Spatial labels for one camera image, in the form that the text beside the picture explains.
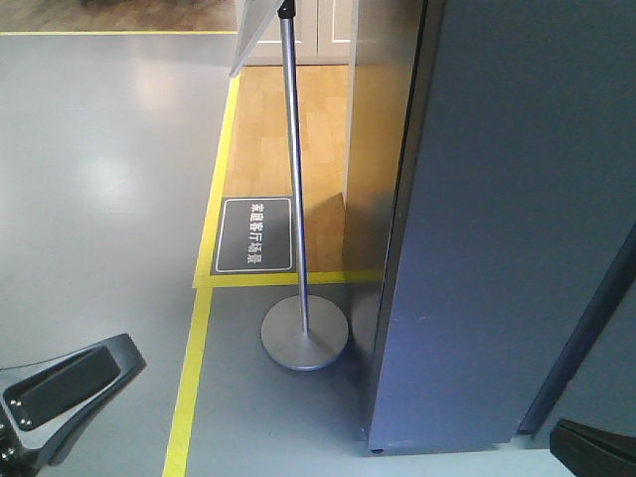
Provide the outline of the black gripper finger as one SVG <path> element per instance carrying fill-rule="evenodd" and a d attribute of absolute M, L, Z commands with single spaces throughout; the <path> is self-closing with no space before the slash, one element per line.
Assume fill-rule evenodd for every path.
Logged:
<path fill-rule="evenodd" d="M 550 453 L 574 476 L 635 475 L 635 438 L 560 419 Z"/>

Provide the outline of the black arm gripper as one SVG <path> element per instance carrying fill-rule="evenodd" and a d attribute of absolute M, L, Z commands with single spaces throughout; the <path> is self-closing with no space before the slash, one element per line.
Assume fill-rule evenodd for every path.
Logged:
<path fill-rule="evenodd" d="M 50 360 L 1 370 L 1 475 L 64 462 L 91 421 L 145 368 L 123 333 Z"/>

